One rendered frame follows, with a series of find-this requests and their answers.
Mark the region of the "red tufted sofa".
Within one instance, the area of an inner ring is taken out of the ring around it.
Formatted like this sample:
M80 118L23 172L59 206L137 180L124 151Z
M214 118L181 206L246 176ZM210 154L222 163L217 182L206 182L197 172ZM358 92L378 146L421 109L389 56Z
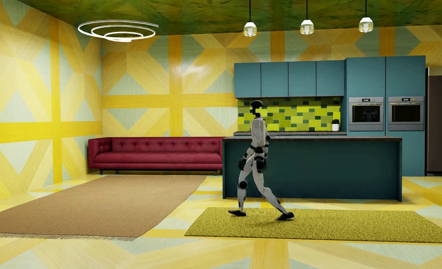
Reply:
M222 170L223 137L104 137L88 140L88 167L105 170Z

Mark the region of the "white humanoid robot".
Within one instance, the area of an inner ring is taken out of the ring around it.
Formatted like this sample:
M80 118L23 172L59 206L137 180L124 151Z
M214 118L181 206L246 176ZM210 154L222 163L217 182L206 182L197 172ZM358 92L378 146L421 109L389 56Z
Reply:
M282 215L276 220L284 221L294 217L292 212L287 212L281 205L280 201L272 193L270 188L264 186L263 171L266 168L266 159L268 156L268 145L270 135L266 129L266 124L260 113L256 110L263 106L259 100L251 102L253 115L255 116L251 124L252 142L243 158L238 162L238 168L241 170L238 181L238 210L230 210L229 213L235 216L246 216L243 211L243 203L246 199L246 189L248 183L246 177L248 174L253 174L254 182L262 195L273 207L278 209Z

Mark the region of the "dark kitchen counter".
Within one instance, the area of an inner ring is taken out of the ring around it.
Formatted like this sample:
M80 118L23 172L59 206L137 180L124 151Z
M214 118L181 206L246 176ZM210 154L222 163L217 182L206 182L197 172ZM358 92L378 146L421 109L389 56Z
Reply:
M301 135L307 135L307 136L315 136L315 135L327 135L327 136L333 136L333 135L347 135L346 132L340 132L340 131L313 131L313 132L299 132L299 131L268 131L268 134L270 136L288 136L288 135L294 135L294 136L301 136Z

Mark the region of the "teal kitchen island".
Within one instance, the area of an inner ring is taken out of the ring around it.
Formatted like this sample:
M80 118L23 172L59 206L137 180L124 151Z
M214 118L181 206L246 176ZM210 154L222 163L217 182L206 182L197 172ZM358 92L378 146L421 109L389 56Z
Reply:
M274 136L265 186L278 198L402 201L402 139Z

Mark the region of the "glass pendant lamp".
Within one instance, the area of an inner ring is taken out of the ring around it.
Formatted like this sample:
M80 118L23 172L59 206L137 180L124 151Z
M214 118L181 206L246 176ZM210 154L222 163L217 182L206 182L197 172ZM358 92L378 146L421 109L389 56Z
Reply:
M248 37L257 35L257 27L252 22L252 0L249 0L249 21L244 26L243 34Z
M367 0L365 0L365 15L360 20L358 29L362 33L368 33L373 30L373 21L370 17L367 16Z
M300 26L300 32L304 35L313 34L314 32L314 24L311 20L308 19L308 0L306 0L306 19L302 21Z

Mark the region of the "brown woven rug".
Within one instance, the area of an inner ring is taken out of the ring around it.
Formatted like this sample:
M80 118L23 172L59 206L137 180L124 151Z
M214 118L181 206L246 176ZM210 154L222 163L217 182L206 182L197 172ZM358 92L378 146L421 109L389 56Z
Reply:
M206 176L105 176L0 212L0 237L133 240L163 221Z

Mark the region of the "stainless built-in oven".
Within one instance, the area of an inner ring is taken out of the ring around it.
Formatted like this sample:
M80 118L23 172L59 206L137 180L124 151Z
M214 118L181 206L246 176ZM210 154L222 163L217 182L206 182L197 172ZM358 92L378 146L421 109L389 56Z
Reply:
M350 97L349 131L384 131L384 98Z
M388 131L424 130L423 96L388 97Z

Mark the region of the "olive green shag rug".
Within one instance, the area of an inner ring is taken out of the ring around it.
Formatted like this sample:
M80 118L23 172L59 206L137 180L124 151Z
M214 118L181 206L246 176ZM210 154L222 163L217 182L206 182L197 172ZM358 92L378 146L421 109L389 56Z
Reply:
M276 221L271 208L247 208L245 217L209 207L186 236L263 237L341 241L442 243L442 228L414 211L292 209L295 217Z

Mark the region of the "teal tall oven cabinet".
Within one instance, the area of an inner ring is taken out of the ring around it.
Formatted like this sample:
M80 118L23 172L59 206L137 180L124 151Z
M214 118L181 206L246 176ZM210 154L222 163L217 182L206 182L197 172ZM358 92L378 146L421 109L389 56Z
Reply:
M388 97L426 95L426 57L367 57L345 60L345 98L349 121L350 97L384 98L384 131L349 131L349 136L394 136L402 138L402 175L424 176L426 167L426 132L388 131Z

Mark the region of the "teal wall cabinets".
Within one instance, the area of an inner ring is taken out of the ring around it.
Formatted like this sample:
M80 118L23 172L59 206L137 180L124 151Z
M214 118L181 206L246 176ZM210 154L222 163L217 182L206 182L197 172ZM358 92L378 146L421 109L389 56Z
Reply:
M235 98L344 95L344 60L236 63Z

